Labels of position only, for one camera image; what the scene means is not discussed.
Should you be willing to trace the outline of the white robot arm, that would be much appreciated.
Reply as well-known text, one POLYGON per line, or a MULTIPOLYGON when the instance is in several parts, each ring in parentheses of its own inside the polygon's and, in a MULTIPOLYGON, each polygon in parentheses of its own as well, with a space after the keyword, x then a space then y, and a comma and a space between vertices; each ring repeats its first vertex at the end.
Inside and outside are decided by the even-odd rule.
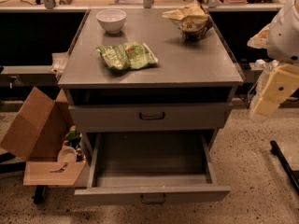
POLYGON ((263 120, 299 89, 299 0, 288 0, 248 46, 266 49, 267 55, 278 62, 262 72, 250 103, 250 117, 263 120))

